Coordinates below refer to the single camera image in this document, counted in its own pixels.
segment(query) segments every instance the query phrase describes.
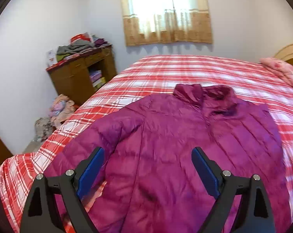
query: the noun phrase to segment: bedsheet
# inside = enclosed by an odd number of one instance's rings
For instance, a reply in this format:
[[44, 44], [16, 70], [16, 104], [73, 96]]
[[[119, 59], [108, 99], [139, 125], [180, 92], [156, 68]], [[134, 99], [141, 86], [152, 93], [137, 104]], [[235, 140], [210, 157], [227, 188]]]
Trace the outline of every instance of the bedsheet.
[[[152, 93], [172, 93], [179, 83], [199, 83], [203, 87], [223, 84], [232, 87], [243, 100], [268, 105], [283, 142], [293, 220], [293, 88], [261, 64], [209, 56], [171, 55], [145, 57], [134, 63], [85, 102], [38, 152], [16, 155], [2, 164], [1, 200], [14, 231], [19, 232], [23, 207], [34, 178], [44, 172], [71, 139], [102, 116]], [[104, 185], [88, 198], [86, 209], [100, 195]]]

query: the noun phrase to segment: blue gripper pad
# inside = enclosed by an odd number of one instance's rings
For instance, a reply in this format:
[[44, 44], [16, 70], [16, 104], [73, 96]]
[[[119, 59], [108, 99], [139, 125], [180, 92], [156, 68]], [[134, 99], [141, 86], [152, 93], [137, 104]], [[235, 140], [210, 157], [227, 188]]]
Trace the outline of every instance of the blue gripper pad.
[[192, 162], [208, 194], [217, 199], [220, 196], [218, 179], [196, 148], [192, 150]]
[[82, 199], [90, 191], [103, 162], [104, 149], [100, 148], [79, 178], [78, 190], [76, 192], [79, 199]]

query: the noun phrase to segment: jacket collar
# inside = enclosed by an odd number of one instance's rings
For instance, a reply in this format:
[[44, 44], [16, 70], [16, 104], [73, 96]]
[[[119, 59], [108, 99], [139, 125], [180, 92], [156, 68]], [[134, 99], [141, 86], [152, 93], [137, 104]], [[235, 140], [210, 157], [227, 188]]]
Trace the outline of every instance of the jacket collar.
[[237, 104], [234, 90], [228, 86], [202, 87], [199, 84], [178, 84], [173, 95], [194, 106], [204, 106], [212, 111], [229, 111]]

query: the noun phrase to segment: curtain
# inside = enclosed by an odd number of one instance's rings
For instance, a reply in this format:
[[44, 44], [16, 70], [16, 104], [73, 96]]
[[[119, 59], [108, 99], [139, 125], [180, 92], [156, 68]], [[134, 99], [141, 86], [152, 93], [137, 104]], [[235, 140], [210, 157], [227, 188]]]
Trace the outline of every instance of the curtain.
[[207, 0], [121, 0], [126, 46], [212, 43]]

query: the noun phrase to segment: white wall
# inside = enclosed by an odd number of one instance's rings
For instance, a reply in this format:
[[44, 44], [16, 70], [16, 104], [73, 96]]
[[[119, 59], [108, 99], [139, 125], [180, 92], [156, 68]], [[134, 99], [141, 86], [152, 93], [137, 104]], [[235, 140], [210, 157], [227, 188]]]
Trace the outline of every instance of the white wall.
[[13, 154], [57, 96], [46, 52], [85, 32], [82, 0], [11, 0], [0, 16], [0, 137]]
[[147, 55], [195, 54], [257, 62], [293, 43], [293, 10], [285, 0], [208, 0], [214, 44], [126, 47], [120, 0], [88, 0], [88, 29], [113, 44], [120, 72]]

